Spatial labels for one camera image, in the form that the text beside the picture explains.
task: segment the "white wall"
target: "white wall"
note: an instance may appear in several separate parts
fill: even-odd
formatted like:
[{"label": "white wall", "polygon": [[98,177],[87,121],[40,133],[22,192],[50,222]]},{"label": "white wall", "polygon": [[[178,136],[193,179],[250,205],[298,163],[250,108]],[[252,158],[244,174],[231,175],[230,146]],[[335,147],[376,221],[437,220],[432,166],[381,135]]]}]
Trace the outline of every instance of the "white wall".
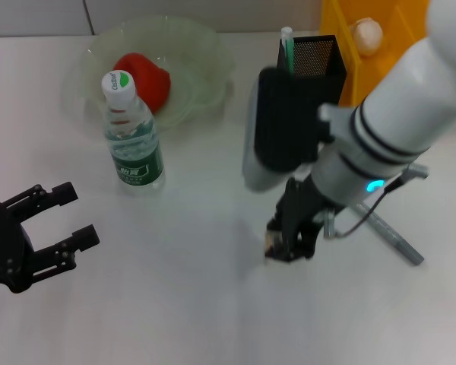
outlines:
[{"label": "white wall", "polygon": [[91,34],[82,0],[0,0],[0,37]]},{"label": "white wall", "polygon": [[149,14],[200,21],[220,32],[317,30],[321,0],[86,0],[95,33]]}]

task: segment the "blue indicator light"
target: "blue indicator light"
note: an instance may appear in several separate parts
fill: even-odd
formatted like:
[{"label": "blue indicator light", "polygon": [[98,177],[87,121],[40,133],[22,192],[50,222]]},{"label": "blue indicator light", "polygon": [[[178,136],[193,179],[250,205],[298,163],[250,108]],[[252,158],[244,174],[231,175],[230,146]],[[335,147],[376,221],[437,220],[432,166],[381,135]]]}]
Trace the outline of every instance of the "blue indicator light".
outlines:
[{"label": "blue indicator light", "polygon": [[366,186],[366,191],[367,192],[374,192],[376,189],[381,188],[383,185],[385,185],[384,180],[375,180],[372,181],[370,184]]}]

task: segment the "green bottle label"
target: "green bottle label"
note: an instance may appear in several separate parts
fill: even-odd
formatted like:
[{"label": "green bottle label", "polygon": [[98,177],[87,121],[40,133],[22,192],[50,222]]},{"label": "green bottle label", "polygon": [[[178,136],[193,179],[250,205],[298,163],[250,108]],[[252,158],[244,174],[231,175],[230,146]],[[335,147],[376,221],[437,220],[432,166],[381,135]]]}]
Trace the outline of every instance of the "green bottle label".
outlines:
[{"label": "green bottle label", "polygon": [[154,152],[141,160],[127,161],[115,156],[112,158],[120,180],[133,186],[142,186],[154,182],[164,168],[159,145]]}]

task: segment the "pen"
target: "pen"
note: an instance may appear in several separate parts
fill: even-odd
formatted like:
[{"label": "pen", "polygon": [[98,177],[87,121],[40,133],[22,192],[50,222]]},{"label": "pen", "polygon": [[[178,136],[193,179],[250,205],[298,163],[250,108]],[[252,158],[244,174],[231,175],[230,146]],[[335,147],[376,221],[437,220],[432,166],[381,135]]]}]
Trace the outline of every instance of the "pen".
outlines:
[{"label": "pen", "polygon": [[286,56],[287,69],[291,74],[294,73],[294,38],[291,27],[284,27],[280,31],[282,46]]}]

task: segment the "metal tripod leg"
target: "metal tripod leg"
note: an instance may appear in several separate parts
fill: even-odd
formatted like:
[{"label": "metal tripod leg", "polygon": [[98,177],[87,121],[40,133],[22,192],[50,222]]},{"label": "metal tripod leg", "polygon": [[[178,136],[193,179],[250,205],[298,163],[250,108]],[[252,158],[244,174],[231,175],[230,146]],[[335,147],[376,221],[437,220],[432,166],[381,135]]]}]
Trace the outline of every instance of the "metal tripod leg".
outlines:
[{"label": "metal tripod leg", "polygon": [[[370,209],[365,203],[359,203],[351,207],[360,217],[364,217]],[[400,235],[376,213],[372,213],[366,222],[385,240],[387,240],[398,252],[405,256],[414,265],[419,265],[424,258]]]}]

